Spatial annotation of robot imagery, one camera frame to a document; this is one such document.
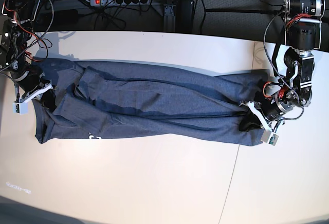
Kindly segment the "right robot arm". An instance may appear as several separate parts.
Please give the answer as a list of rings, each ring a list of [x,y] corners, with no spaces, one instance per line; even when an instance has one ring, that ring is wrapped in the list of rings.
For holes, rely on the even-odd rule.
[[[32,27],[41,0],[4,0],[2,15],[7,17],[1,35],[1,75],[12,81],[15,88],[13,111],[27,113],[27,104],[36,100],[43,107],[54,110],[55,87],[45,79],[37,59],[29,53],[34,45],[44,44]]]

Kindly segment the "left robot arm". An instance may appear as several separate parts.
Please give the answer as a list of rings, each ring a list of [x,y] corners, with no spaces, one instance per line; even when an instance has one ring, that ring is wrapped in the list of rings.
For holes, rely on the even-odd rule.
[[[275,12],[284,25],[267,59],[278,80],[264,83],[253,100],[240,102],[249,109],[239,124],[241,132],[249,133],[243,145],[275,145],[279,126],[288,120],[285,114],[309,106],[315,68],[312,51],[321,47],[324,14],[325,0],[283,0],[281,10]]]

